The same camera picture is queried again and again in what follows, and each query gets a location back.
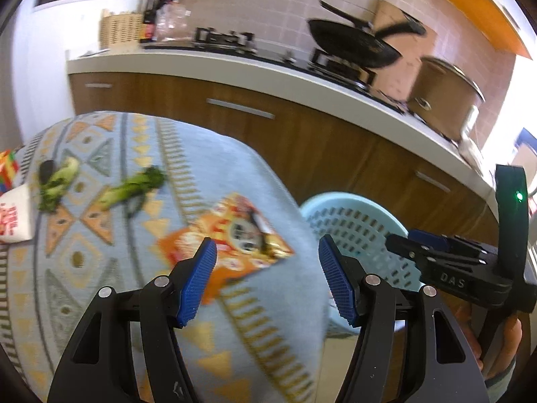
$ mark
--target bottle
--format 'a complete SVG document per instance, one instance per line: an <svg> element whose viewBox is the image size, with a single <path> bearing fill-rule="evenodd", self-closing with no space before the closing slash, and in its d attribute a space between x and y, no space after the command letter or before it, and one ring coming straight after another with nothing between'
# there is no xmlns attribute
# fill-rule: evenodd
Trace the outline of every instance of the bottle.
<svg viewBox="0 0 537 403"><path fill-rule="evenodd" d="M157 1L158 0L147 0L146 11L143 13L142 25L140 27L141 43L153 41L155 19L157 18Z"/></svg>

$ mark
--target finger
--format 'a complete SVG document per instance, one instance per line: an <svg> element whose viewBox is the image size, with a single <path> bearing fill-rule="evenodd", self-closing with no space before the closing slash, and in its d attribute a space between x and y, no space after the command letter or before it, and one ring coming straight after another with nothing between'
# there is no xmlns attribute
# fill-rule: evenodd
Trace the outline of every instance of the finger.
<svg viewBox="0 0 537 403"><path fill-rule="evenodd" d="M464 333L466 340L468 341L472 353L474 354L476 359L479 359L481 357L481 346L475 336L474 331L470 327L469 321L471 317L472 306L469 303L462 305L458 308L457 312L455 312L455 318L457 319L458 325L460 325L460 328Z"/></svg>
<svg viewBox="0 0 537 403"><path fill-rule="evenodd" d="M515 358L522 340L522 323L517 318L516 315L511 315L507 320L505 320L504 326L504 343L501 347L501 351L494 362L494 365L487 374L487 379L495 377L495 375L500 374L505 371L513 359Z"/></svg>

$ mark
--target silver screw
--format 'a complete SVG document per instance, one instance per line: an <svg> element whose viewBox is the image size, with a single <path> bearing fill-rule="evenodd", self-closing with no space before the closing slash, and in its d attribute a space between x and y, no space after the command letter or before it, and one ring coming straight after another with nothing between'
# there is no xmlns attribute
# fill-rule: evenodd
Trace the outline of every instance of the silver screw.
<svg viewBox="0 0 537 403"><path fill-rule="evenodd" d="M428 296L428 297L434 297L436 295L436 289L434 288L434 286L424 286L423 287L423 293Z"/></svg>
<svg viewBox="0 0 537 403"><path fill-rule="evenodd" d="M169 282L170 282L170 279L168 279L167 276L158 276L155 279L155 285L160 288L165 287Z"/></svg>
<svg viewBox="0 0 537 403"><path fill-rule="evenodd" d="M112 293L112 288L105 286L104 288L99 289L99 297L107 298Z"/></svg>
<svg viewBox="0 0 537 403"><path fill-rule="evenodd" d="M376 274L369 274L366 276L366 283L373 286L380 285L380 277Z"/></svg>

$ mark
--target white bag with red text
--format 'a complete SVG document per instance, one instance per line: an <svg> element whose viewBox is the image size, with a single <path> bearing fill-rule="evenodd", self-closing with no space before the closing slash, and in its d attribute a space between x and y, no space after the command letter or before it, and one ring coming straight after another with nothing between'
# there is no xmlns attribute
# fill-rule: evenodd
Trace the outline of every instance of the white bag with red text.
<svg viewBox="0 0 537 403"><path fill-rule="evenodd" d="M33 238L33 217L28 184L0 196L0 243Z"/></svg>

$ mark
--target black wok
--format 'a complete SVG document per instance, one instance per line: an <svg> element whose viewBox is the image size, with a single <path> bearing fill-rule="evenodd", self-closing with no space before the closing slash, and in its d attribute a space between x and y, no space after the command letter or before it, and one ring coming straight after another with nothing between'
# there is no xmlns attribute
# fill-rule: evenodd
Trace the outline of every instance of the black wok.
<svg viewBox="0 0 537 403"><path fill-rule="evenodd" d="M384 38L402 33L419 36L426 34L420 21L403 12L407 21L385 27L372 35L369 33L370 23L348 15L324 1L320 3L325 9L350 20L354 27L327 19L309 19L309 30L315 42L328 54L364 68L382 68L395 63L401 57L401 53L386 43Z"/></svg>

